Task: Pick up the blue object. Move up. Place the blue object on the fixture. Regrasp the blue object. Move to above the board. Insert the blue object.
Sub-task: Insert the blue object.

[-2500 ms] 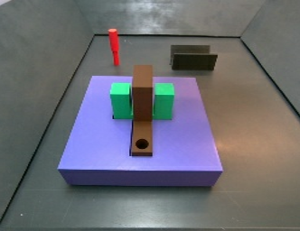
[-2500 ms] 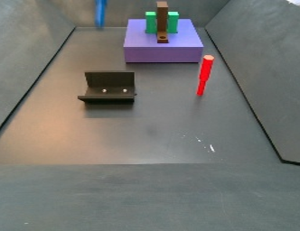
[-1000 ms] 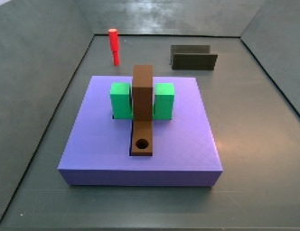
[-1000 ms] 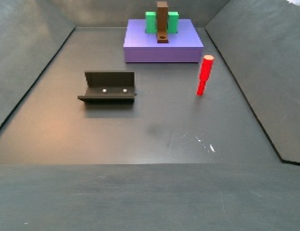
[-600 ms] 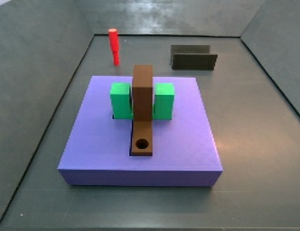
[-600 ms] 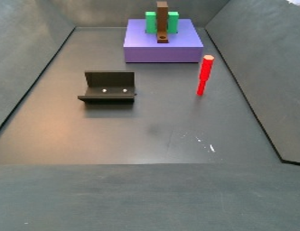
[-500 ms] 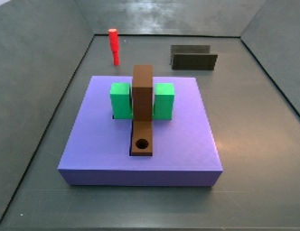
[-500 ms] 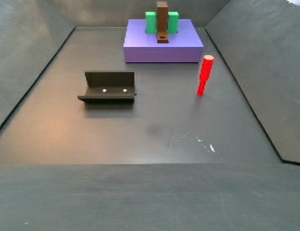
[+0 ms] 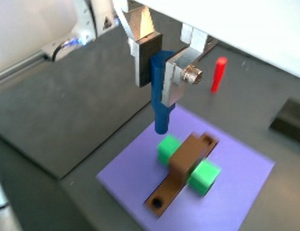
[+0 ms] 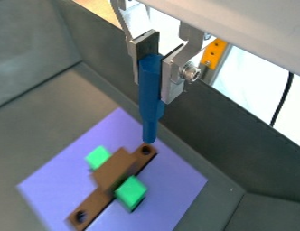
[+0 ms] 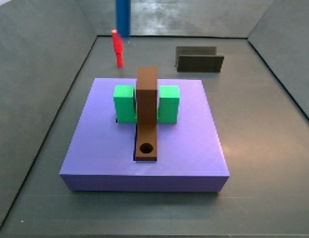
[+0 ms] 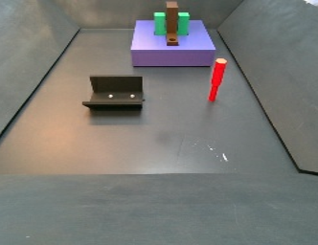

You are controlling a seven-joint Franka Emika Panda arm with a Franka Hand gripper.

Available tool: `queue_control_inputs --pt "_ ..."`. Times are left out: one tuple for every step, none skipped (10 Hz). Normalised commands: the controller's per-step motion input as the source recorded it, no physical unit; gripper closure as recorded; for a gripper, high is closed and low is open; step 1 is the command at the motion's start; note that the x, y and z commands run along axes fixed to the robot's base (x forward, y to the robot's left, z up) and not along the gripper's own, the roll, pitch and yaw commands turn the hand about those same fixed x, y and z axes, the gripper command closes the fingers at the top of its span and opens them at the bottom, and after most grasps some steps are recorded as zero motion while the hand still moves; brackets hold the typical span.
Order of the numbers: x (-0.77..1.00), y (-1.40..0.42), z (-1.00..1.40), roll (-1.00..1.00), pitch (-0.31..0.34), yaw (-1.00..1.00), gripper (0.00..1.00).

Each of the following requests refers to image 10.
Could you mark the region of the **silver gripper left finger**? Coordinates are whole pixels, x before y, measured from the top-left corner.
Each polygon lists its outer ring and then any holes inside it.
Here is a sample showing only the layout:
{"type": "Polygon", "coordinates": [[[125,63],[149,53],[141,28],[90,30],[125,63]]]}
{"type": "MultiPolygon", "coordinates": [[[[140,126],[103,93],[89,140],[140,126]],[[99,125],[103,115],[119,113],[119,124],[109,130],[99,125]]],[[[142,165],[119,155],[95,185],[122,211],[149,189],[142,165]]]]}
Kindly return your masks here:
{"type": "Polygon", "coordinates": [[[134,82],[140,83],[138,61],[158,54],[160,32],[153,29],[148,7],[137,0],[110,0],[126,36],[134,82]]]}

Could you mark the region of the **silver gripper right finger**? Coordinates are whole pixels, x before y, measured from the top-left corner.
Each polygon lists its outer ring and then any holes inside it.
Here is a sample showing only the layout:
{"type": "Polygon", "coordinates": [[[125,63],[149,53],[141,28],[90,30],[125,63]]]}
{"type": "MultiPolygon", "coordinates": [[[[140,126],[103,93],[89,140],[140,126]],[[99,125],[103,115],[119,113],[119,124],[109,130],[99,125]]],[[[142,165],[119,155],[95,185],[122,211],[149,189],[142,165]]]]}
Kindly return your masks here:
{"type": "Polygon", "coordinates": [[[197,68],[188,64],[202,50],[205,33],[188,23],[181,23],[180,38],[186,41],[162,60],[161,100],[169,104],[182,93],[184,81],[196,81],[197,68]]]}

